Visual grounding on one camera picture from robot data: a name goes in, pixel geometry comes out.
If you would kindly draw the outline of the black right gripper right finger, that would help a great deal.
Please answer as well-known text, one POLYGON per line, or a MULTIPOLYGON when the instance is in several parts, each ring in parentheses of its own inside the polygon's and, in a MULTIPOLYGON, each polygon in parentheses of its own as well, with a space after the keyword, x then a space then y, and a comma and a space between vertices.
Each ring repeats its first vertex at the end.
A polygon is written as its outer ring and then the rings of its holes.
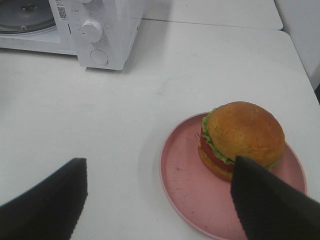
POLYGON ((241 226, 249 240, 318 240, 320 204, 238 155, 230 188, 241 226))

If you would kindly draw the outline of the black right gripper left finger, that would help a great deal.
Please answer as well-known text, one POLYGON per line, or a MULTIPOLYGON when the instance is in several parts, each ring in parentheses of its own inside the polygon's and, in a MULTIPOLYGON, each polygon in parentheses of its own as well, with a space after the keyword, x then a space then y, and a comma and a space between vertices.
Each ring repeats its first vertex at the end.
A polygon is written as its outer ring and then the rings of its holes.
POLYGON ((73 158, 0 207, 2 240, 69 240, 88 196, 87 160, 73 158))

